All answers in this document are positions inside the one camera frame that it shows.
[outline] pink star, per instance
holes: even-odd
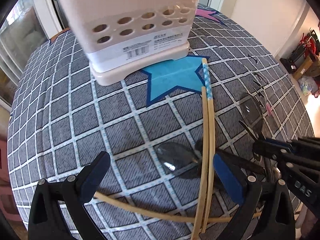
[[[221,20],[217,19],[216,17],[212,16],[215,14],[218,14],[218,11],[207,11],[207,10],[203,10],[203,9],[197,9],[196,10],[196,15],[202,16],[204,18],[207,18],[209,20],[213,20],[217,23],[223,24],[225,25]]]

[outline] barcode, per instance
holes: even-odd
[[[140,56],[142,54],[146,54],[149,52],[149,46],[144,46],[144,47],[141,47],[141,48],[138,48],[138,49],[134,49],[134,50],[131,50],[131,51],[128,51],[127,52],[127,59],[131,59],[133,57],[137,57],[137,56]]]

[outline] oval hole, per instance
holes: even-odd
[[[162,23],[163,26],[168,26],[170,24],[172,24],[172,21],[170,21],[170,20],[165,21],[165,22]]]
[[[133,29],[127,29],[127,30],[124,30],[124,31],[120,32],[120,35],[121,36],[126,36],[126,35],[129,35],[132,32],[133,32]]]
[[[100,39],[97,40],[97,43],[105,43],[107,42],[108,40],[110,40],[110,36],[104,36]]]
[[[98,33],[98,32],[102,32],[103,30],[105,30],[107,28],[107,25],[106,24],[101,24],[101,25],[98,25],[97,27],[95,27],[93,29],[93,32],[95,33]]]
[[[179,20],[179,22],[180,22],[180,23],[185,23],[187,20],[188,20],[187,18],[181,18],[181,19]]]
[[[164,15],[172,15],[173,13],[174,13],[174,10],[172,10],[172,9],[167,9],[167,10],[163,11]]]
[[[189,8],[182,8],[180,12],[185,14],[185,13],[190,12],[190,9]]]
[[[153,12],[148,12],[148,13],[143,14],[143,15],[141,16],[141,18],[143,18],[143,19],[149,19],[149,18],[153,17],[154,15],[155,15],[155,13],[153,13]]]
[[[125,24],[125,23],[128,23],[132,20],[131,17],[124,17],[124,18],[121,18],[120,20],[118,20],[118,23],[119,24]]]
[[[149,24],[146,24],[142,27],[142,29],[144,30],[149,30],[149,29],[152,29],[155,25],[152,24],[152,23],[149,23]]]

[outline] red chair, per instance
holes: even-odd
[[[0,209],[6,219],[22,221],[10,186],[0,186]]]
[[[0,178],[10,182],[8,170],[7,142],[0,141]]]

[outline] table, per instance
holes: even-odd
[[[252,73],[269,81],[264,89],[275,119],[264,113],[264,135],[279,140],[313,136],[300,96],[270,52],[223,14],[199,14],[205,17],[194,19],[189,54],[209,57],[216,146],[252,159],[253,141],[238,123],[241,94],[255,93]],[[53,44],[44,43],[28,60],[15,94],[8,135],[12,190],[25,225],[40,178],[62,181],[79,173],[101,150],[111,154],[112,163],[100,191],[142,208],[194,216],[200,179],[166,174],[154,147],[172,141],[194,148],[202,137],[200,95],[176,89],[146,107],[145,73],[137,71],[102,87],[88,65],[71,31]],[[292,201],[296,208],[299,200],[292,196]],[[189,239],[192,231],[192,224],[144,217],[96,199],[86,208],[108,239]],[[61,209],[71,233],[79,239],[64,204]],[[215,191],[211,217],[229,216],[236,209],[226,192]],[[257,219],[252,221],[247,236],[256,223]],[[201,239],[215,239],[225,225],[211,225]]]

